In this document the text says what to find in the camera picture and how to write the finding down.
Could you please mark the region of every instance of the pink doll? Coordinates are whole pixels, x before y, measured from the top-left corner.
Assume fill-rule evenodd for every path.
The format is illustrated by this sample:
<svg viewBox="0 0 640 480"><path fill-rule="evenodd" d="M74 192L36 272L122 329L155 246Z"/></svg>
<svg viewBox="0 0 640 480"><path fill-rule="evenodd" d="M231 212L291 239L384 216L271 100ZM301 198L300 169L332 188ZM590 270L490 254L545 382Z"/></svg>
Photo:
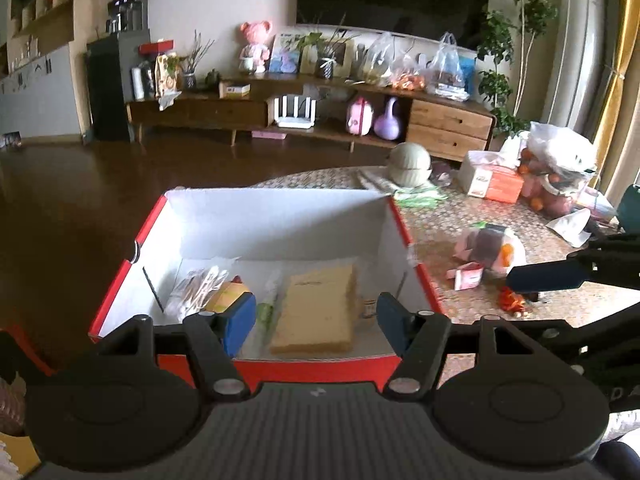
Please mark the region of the pink doll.
<svg viewBox="0 0 640 480"><path fill-rule="evenodd" d="M266 46L269 33L273 28L271 22L245 22L240 31L249 44L240 53L240 70L242 72L264 72L264 62L269 59L270 51Z"/></svg>

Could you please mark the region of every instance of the wooden drawer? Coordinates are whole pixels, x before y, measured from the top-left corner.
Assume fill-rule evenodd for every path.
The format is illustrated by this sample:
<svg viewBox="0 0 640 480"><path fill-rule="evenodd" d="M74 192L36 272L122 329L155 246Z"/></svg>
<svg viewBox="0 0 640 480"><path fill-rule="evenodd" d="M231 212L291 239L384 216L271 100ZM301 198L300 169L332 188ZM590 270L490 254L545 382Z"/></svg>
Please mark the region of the wooden drawer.
<svg viewBox="0 0 640 480"><path fill-rule="evenodd" d="M406 140L421 144L431 155L449 160L462 160L469 150L484 150L486 145L486 140L420 124L409 124Z"/></svg>
<svg viewBox="0 0 640 480"><path fill-rule="evenodd" d="M487 140L493 120L467 110L414 100L409 122Z"/></svg>
<svg viewBox="0 0 640 480"><path fill-rule="evenodd" d="M265 128L268 126L267 103L232 99L192 100L189 123L206 128Z"/></svg>
<svg viewBox="0 0 640 480"><path fill-rule="evenodd" d="M172 106L166 110L158 109L156 101L142 101L129 103L132 124L144 124L146 126L186 126L189 117L189 102L176 99Z"/></svg>

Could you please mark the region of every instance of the black cabinet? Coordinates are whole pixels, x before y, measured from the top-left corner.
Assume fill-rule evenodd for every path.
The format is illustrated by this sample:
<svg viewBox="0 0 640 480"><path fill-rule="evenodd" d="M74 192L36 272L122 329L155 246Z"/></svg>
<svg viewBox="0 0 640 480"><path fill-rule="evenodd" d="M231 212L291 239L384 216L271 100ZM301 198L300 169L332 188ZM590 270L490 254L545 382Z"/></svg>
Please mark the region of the black cabinet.
<svg viewBox="0 0 640 480"><path fill-rule="evenodd" d="M131 69L143 61L141 44L149 30L111 34L87 45L86 75L97 140L133 140L125 103L133 101Z"/></svg>

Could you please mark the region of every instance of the indoor tree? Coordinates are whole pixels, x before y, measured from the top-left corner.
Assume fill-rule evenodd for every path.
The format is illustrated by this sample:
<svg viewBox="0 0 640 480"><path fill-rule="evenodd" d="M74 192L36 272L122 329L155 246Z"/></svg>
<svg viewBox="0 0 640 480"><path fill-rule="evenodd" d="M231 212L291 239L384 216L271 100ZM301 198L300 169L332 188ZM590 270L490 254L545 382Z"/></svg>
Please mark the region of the indoor tree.
<svg viewBox="0 0 640 480"><path fill-rule="evenodd" d="M503 13L488 12L484 20L481 33L481 43L478 47L478 59L493 56L494 69L483 70L480 73L481 82L479 92L484 100L489 101L492 113L497 118L496 128L504 134L514 136L520 130L529 127L529 121L517 118L524 87L529 69L531 47L536 38L546 32L548 23L558 10L546 0L512 0L518 11L518 24L514 25ZM518 71L518 87L515 93L513 113L507 109L507 101L513 94L509 79L498 72L498 65L507 61L513 62L514 41L513 33L519 38L520 56Z"/></svg>

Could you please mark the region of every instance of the yellow curtain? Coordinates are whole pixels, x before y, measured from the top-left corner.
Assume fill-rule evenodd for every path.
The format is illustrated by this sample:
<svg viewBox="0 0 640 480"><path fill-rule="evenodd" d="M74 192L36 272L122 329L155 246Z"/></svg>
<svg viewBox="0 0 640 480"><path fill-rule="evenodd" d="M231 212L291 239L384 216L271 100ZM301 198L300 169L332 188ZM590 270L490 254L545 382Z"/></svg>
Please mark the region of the yellow curtain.
<svg viewBox="0 0 640 480"><path fill-rule="evenodd" d="M598 167L602 168L609 153L613 134L616 130L625 74L636 46L638 25L640 24L640 0L620 0L620 25L612 77L607 88L600 122L593 143L596 146Z"/></svg>
<svg viewBox="0 0 640 480"><path fill-rule="evenodd" d="M640 170L640 35L636 40L625 75L625 91L620 100L618 122L613 131L607 158L600 171L598 189L614 205L626 188L636 181Z"/></svg>

